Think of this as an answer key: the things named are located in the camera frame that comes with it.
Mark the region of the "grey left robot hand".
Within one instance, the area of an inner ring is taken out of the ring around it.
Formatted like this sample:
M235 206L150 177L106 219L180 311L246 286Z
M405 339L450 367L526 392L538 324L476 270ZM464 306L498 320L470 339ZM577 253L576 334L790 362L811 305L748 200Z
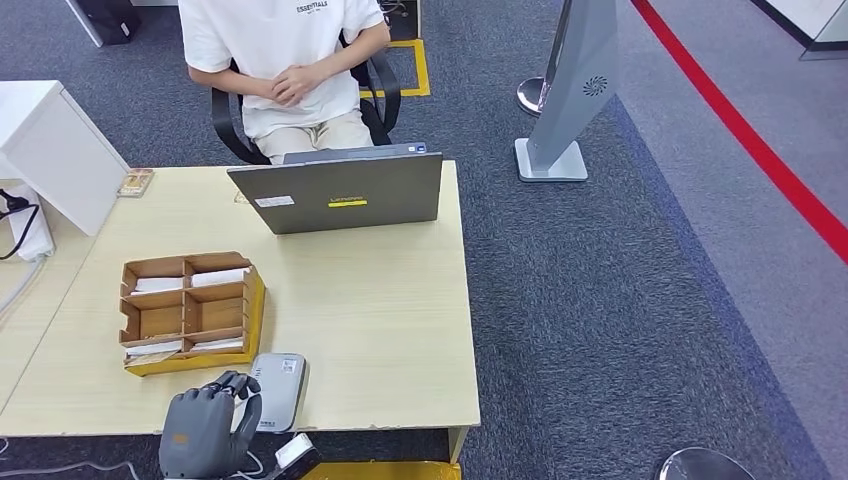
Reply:
M220 479L235 474L248 458L261 413L259 382L234 370L175 395L158 452L163 477Z

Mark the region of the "person's left hand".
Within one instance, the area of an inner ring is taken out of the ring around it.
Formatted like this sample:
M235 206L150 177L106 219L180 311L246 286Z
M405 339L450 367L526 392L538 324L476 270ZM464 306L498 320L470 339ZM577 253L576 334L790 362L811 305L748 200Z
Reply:
M294 106L328 76L326 69L318 64L292 65L272 80L270 98L282 106Z

